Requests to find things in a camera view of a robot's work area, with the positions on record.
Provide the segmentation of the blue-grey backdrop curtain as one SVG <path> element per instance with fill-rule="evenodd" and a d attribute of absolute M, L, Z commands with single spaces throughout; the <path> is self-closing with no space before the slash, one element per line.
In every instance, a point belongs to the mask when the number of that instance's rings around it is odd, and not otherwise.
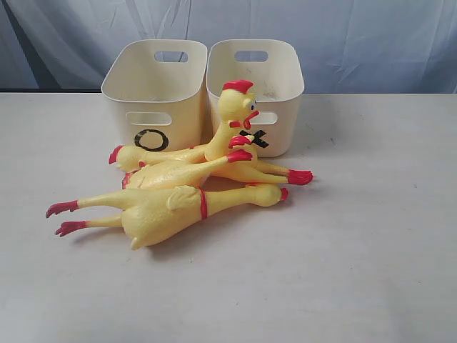
<path fill-rule="evenodd" d="M 278 39 L 310 93 L 453 93 L 454 1 L 3 1 L 2 89 L 98 89 L 140 39 Z"/>

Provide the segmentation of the small headless yellow rubber chicken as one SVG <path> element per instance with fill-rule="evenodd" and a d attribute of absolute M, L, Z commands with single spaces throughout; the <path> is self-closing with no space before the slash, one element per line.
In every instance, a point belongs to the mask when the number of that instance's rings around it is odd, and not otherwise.
<path fill-rule="evenodd" d="M 199 187 L 209 176 L 223 166 L 236 161 L 247 161 L 252 155 L 244 150 L 232 152 L 213 161 L 190 163 L 182 160 L 168 160 L 146 165 L 132 172 L 125 172 L 122 181 L 124 189 L 171 189 L 189 185 Z"/>

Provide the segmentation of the upright-headed yellow rubber chicken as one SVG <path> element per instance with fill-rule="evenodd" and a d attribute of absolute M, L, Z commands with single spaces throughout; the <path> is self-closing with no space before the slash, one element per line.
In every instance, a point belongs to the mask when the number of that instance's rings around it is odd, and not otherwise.
<path fill-rule="evenodd" d="M 223 85 L 218 101 L 221 122 L 204 152 L 207 161 L 242 150 L 250 153 L 252 157 L 247 161 L 229 163 L 215 171 L 214 175 L 244 183 L 310 183 L 313 179 L 311 171 L 287 169 L 259 160 L 253 146 L 254 137 L 240 134 L 241 131 L 251 128 L 251 120 L 259 114 L 255 95 L 249 92 L 252 86 L 253 82 L 244 79 L 228 81 Z"/>

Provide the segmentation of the cream bin marked O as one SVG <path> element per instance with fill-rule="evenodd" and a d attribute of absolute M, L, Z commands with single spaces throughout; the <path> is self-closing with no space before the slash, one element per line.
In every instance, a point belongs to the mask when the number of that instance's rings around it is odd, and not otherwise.
<path fill-rule="evenodd" d="M 101 85 L 122 144 L 146 151 L 198 145 L 206 65 L 207 48 L 198 41 L 144 39 L 125 46 Z"/>

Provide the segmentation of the cream bin marked X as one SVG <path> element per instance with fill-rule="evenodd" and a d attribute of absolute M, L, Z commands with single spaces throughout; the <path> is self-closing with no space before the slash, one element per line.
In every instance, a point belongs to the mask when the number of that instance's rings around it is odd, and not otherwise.
<path fill-rule="evenodd" d="M 222 86 L 245 79 L 256 96 L 259 115 L 251 120 L 249 134 L 256 137 L 259 157 L 277 157 L 290 147 L 305 84 L 296 50 L 275 39 L 228 39 L 214 44 L 209 52 L 206 88 L 212 130 L 216 131 Z"/>

